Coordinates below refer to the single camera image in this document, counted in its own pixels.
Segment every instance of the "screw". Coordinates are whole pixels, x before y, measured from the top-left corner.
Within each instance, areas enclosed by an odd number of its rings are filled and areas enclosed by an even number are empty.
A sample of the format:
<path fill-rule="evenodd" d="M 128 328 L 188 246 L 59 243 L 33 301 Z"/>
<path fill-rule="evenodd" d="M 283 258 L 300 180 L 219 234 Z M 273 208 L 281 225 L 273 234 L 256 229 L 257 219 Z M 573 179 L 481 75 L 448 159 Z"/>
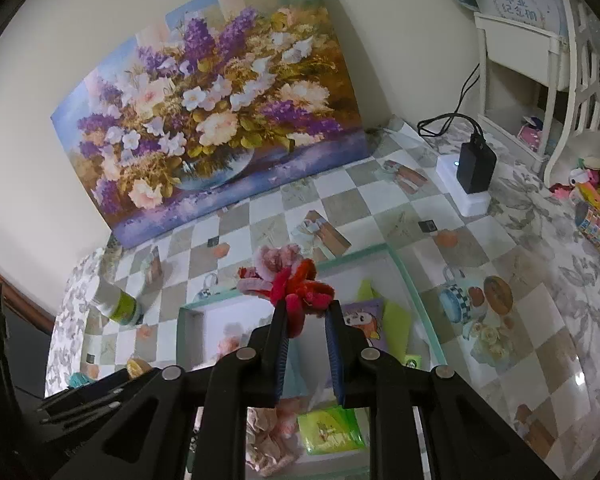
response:
<path fill-rule="evenodd" d="M 450 379 L 455 374 L 456 373 L 454 372 L 454 369 L 451 366 L 447 366 L 447 365 L 436 366 L 436 375 L 440 379 Z"/>
<path fill-rule="evenodd" d="M 256 351 L 249 346 L 245 346 L 244 348 L 240 348 L 235 353 L 235 356 L 240 359 L 240 361 L 249 361 L 256 357 Z"/>
<path fill-rule="evenodd" d="M 360 357 L 362 357 L 365 361 L 375 361 L 380 357 L 380 351 L 375 348 L 365 348 L 362 352 L 360 352 Z"/>
<path fill-rule="evenodd" d="M 163 371 L 162 371 L 162 378 L 165 381 L 173 381 L 174 379 L 177 379 L 178 377 L 180 377 L 182 373 L 182 370 L 179 366 L 167 366 Z"/>

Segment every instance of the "floral painting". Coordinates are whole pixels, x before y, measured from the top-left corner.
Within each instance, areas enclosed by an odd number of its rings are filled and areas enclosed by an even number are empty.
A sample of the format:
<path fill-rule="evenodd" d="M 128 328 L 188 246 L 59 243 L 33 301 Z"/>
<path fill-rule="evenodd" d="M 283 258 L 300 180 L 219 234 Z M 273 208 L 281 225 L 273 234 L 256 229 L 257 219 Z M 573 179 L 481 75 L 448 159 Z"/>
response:
<path fill-rule="evenodd" d="M 368 155 L 322 0 L 192 0 L 104 59 L 52 121 L 125 247 Z"/>

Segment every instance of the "white shelf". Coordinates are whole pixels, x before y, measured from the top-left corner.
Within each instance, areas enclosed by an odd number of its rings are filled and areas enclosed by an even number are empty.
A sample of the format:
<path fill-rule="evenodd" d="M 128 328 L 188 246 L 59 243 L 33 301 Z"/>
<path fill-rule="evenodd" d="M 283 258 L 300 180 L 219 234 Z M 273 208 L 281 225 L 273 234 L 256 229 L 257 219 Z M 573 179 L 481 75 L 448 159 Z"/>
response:
<path fill-rule="evenodd" d="M 523 140 L 517 137 L 522 126 L 522 117 L 544 117 L 539 108 L 513 105 L 506 108 L 496 108 L 478 115 L 478 122 L 483 130 L 489 132 L 502 142 L 509 151 L 519 158 L 531 171 L 540 171 L 542 164 L 549 158 L 547 153 L 537 153 Z M 553 120 L 549 132 L 549 144 L 554 144 L 562 135 L 562 123 Z"/>
<path fill-rule="evenodd" d="M 549 86 L 549 56 L 560 56 L 557 90 L 569 86 L 569 49 L 555 34 L 526 23 L 475 13 L 475 26 L 484 30 L 489 60 Z"/>

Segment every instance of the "black cable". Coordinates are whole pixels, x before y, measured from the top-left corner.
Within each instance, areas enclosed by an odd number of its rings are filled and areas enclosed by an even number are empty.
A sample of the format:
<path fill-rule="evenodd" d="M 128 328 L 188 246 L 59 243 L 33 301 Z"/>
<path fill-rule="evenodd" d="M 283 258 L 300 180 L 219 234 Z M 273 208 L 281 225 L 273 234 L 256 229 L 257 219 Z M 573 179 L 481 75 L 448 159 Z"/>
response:
<path fill-rule="evenodd" d="M 454 118 L 462 116 L 461 114 L 458 114 L 458 110 L 460 109 L 460 106 L 462 105 L 462 101 L 464 100 L 464 97 L 467 95 L 469 90 L 471 90 L 471 88 L 473 88 L 474 85 L 480 80 L 480 74 L 478 74 L 478 77 L 476 77 L 474 82 L 472 82 L 468 87 L 467 87 L 467 83 L 471 80 L 471 78 L 474 76 L 474 74 L 478 71 L 479 68 L 480 68 L 480 64 L 477 64 L 475 66 L 475 68 L 472 70 L 472 72 L 469 74 L 469 77 L 464 80 L 464 83 L 462 84 L 462 89 L 460 90 L 460 98 L 458 99 L 458 104 L 456 105 L 456 109 L 453 112 L 451 112 L 450 114 L 442 114 L 433 119 L 425 119 L 423 121 L 420 121 L 416 125 L 419 136 L 421 136 L 421 137 L 441 137 L 444 134 L 446 134 L 446 132 L 448 131 L 449 127 L 451 126 L 451 123 L 454 120 Z M 431 130 L 427 130 L 425 128 L 425 126 L 428 126 L 432 122 L 437 121 L 439 119 L 443 119 L 444 117 L 448 117 L 448 119 L 446 120 L 445 124 L 443 124 L 442 128 L 440 128 L 440 130 L 438 132 L 432 132 Z"/>
<path fill-rule="evenodd" d="M 466 119 L 467 121 L 469 121 L 471 123 L 471 126 L 474 127 L 474 132 L 472 134 L 472 137 L 473 137 L 473 135 L 478 135 L 482 138 L 482 140 L 484 140 L 484 132 L 482 131 L 482 127 L 480 126 L 480 124 L 478 124 L 474 118 L 469 117 L 468 115 L 459 114 L 458 112 L 447 112 L 446 114 L 438 115 L 437 117 L 434 117 L 432 119 L 424 119 L 423 121 L 420 121 L 417 124 L 418 133 L 420 133 L 420 130 L 424 130 L 425 132 L 427 132 L 428 130 L 426 130 L 424 128 L 424 126 L 429 126 L 434 121 L 439 121 L 440 119 L 445 119 L 445 118 L 449 118 L 449 119 L 453 120 L 456 117 Z M 421 137 L 439 137 L 440 135 L 442 135 L 442 134 L 430 135 L 430 136 L 420 135 L 420 136 Z"/>

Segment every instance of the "sticker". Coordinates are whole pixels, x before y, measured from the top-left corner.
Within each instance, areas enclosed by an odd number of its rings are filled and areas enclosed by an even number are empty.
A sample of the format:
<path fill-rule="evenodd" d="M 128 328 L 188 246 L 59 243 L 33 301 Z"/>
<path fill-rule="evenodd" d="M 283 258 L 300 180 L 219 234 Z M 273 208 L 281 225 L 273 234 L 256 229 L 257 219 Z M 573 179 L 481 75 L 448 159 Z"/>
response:
<path fill-rule="evenodd" d="M 418 222 L 420 229 L 423 233 L 432 233 L 433 231 L 437 231 L 436 223 L 433 220 L 425 220 L 423 222 Z"/>

